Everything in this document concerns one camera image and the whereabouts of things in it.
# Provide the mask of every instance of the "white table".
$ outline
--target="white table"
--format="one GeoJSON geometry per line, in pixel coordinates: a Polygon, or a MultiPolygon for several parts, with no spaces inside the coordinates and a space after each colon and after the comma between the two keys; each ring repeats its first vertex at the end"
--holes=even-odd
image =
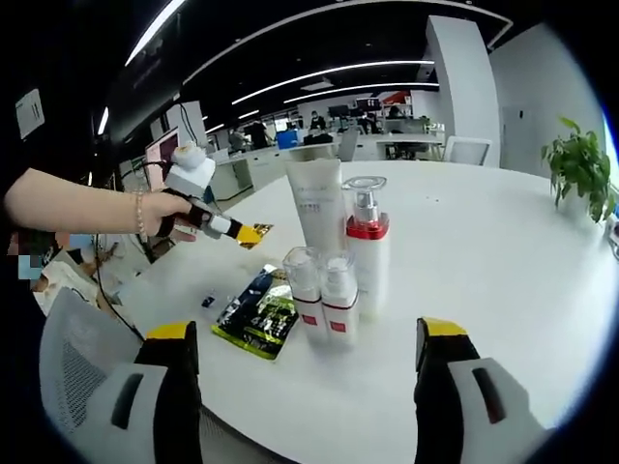
{"type": "Polygon", "coordinates": [[[350,353],[313,350],[295,326],[274,362],[210,333],[209,326],[265,262],[303,244],[287,180],[228,212],[276,226],[252,251],[200,237],[181,244],[125,288],[143,331],[197,321],[204,405],[255,442],[303,464],[412,463],[415,321],[453,320],[482,357],[529,391],[546,427],[575,405],[612,327],[619,266],[603,229],[554,210],[547,179],[435,162],[352,162],[344,178],[383,175],[392,219],[391,307],[364,325],[350,353]],[[215,289],[216,307],[202,299],[215,289]]]}

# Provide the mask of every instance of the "human arm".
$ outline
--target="human arm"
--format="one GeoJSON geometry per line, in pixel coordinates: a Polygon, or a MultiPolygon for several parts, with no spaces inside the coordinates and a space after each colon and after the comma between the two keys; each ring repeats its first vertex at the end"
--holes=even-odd
{"type": "MultiPolygon", "coordinates": [[[[9,188],[4,207],[21,227],[72,234],[138,233],[137,196],[132,193],[90,188],[27,169],[9,188]]],[[[146,193],[142,218],[146,234],[159,231],[162,218],[188,213],[191,204],[166,193],[146,193]]],[[[192,240],[178,234],[179,240],[192,240]]]]}

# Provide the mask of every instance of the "plastic packaging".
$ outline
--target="plastic packaging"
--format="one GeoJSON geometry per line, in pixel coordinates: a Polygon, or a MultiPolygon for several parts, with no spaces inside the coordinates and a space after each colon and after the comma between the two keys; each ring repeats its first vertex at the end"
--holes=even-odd
{"type": "Polygon", "coordinates": [[[384,177],[353,177],[342,184],[347,193],[346,247],[355,256],[359,313],[378,317],[389,297],[390,222],[379,204],[384,177]]]}
{"type": "Polygon", "coordinates": [[[266,265],[211,329],[260,358],[274,360],[298,318],[285,272],[266,265]]]}
{"type": "Polygon", "coordinates": [[[299,313],[308,339],[326,342],[329,335],[320,301],[318,260],[316,248],[298,246],[292,248],[283,259],[283,268],[292,289],[294,307],[299,313]]]}
{"type": "Polygon", "coordinates": [[[344,249],[339,159],[287,161],[286,173],[306,245],[320,252],[344,249]]]}
{"type": "Polygon", "coordinates": [[[321,256],[320,290],[329,337],[335,343],[354,345],[357,342],[359,312],[352,253],[339,251],[321,256]]]}

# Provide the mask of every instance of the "red label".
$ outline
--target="red label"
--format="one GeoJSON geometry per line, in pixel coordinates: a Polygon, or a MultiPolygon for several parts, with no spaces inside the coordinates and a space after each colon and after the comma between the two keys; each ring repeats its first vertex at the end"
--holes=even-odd
{"type": "Polygon", "coordinates": [[[333,322],[333,321],[329,321],[329,324],[331,324],[331,329],[335,332],[342,332],[343,334],[346,333],[346,325],[343,322],[333,322]]]}
{"type": "Polygon", "coordinates": [[[316,321],[316,318],[313,316],[306,316],[305,314],[302,314],[301,317],[303,318],[303,322],[306,324],[310,324],[311,326],[318,325],[318,321],[316,321]]]}

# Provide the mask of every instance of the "ceiling light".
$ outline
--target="ceiling light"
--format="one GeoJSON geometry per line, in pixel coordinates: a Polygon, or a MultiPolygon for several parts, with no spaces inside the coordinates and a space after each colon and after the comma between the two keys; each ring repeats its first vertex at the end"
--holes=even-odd
{"type": "Polygon", "coordinates": [[[107,107],[103,110],[103,117],[101,118],[101,123],[99,124],[98,135],[103,135],[105,132],[105,125],[107,124],[107,118],[109,117],[109,110],[107,107]]]}
{"type": "Polygon", "coordinates": [[[239,119],[247,118],[248,116],[251,116],[252,114],[258,114],[259,112],[260,112],[259,109],[256,109],[255,111],[250,111],[249,113],[245,113],[239,116],[239,119]]]}
{"type": "Polygon", "coordinates": [[[140,37],[139,41],[137,41],[137,45],[133,49],[132,54],[129,55],[129,59],[127,60],[127,63],[125,63],[125,66],[127,66],[132,61],[132,59],[135,58],[140,51],[142,51],[146,44],[149,43],[151,39],[153,39],[153,37],[155,37],[155,34],[157,34],[163,27],[165,22],[172,15],[174,15],[174,13],[179,8],[181,8],[181,5],[183,5],[185,1],[186,0],[171,0],[170,3],[165,6],[165,8],[157,15],[151,25],[148,26],[148,29],[146,29],[144,35],[140,37]]]}
{"type": "Polygon", "coordinates": [[[284,103],[298,102],[299,100],[311,99],[321,95],[334,94],[335,92],[345,92],[347,90],[371,89],[373,87],[438,87],[436,83],[428,82],[392,82],[389,84],[370,84],[370,85],[355,85],[354,87],[343,87],[341,89],[326,90],[324,92],[316,92],[315,94],[303,95],[296,99],[286,100],[284,103]]]}
{"type": "Polygon", "coordinates": [[[217,129],[221,129],[223,127],[223,124],[219,124],[218,126],[215,126],[213,128],[208,129],[206,132],[204,133],[211,133],[212,131],[216,131],[217,129]]]}
{"type": "Polygon", "coordinates": [[[240,98],[239,100],[233,101],[232,104],[237,104],[237,103],[240,103],[240,102],[244,102],[245,100],[250,99],[251,97],[255,97],[256,95],[263,94],[264,92],[268,92],[269,90],[277,89],[278,87],[281,87],[282,85],[291,84],[292,82],[298,82],[299,80],[309,79],[310,77],[316,77],[316,76],[322,75],[322,74],[337,73],[339,71],[355,70],[355,69],[358,69],[358,68],[371,68],[371,67],[375,67],[375,66],[433,65],[433,64],[434,64],[433,61],[428,61],[428,60],[415,60],[415,61],[400,61],[400,60],[398,60],[398,61],[375,61],[375,62],[372,62],[372,63],[360,63],[358,65],[340,66],[338,68],[330,68],[329,70],[313,72],[311,74],[300,75],[299,77],[295,77],[294,79],[288,79],[288,80],[285,80],[284,82],[280,82],[279,84],[270,85],[269,87],[265,87],[262,90],[258,90],[257,92],[253,92],[252,94],[245,95],[244,97],[240,98]]]}

